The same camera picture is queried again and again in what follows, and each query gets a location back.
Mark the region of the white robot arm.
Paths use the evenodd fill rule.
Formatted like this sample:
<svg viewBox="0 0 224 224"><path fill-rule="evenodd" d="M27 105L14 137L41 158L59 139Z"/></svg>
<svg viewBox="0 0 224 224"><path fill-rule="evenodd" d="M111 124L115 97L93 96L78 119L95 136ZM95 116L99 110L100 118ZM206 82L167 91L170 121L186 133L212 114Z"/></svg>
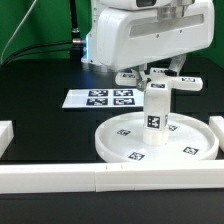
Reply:
<svg viewBox="0 0 224 224"><path fill-rule="evenodd" d="M177 75L214 36L213 0L91 0L91 9L82 63L104 71L169 59L167 73Z"/></svg>

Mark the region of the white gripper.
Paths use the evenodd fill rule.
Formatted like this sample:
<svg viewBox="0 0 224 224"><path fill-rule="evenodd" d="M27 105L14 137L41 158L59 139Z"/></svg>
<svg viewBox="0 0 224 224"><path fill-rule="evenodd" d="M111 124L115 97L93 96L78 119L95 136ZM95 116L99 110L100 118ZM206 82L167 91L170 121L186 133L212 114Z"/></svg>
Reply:
<svg viewBox="0 0 224 224"><path fill-rule="evenodd" d="M138 65L173 57L165 74L178 76L185 54L209 47L213 39L211 1L105 1L103 5L97 24L98 60L115 71L134 67L139 91L146 90L150 78Z"/></svg>

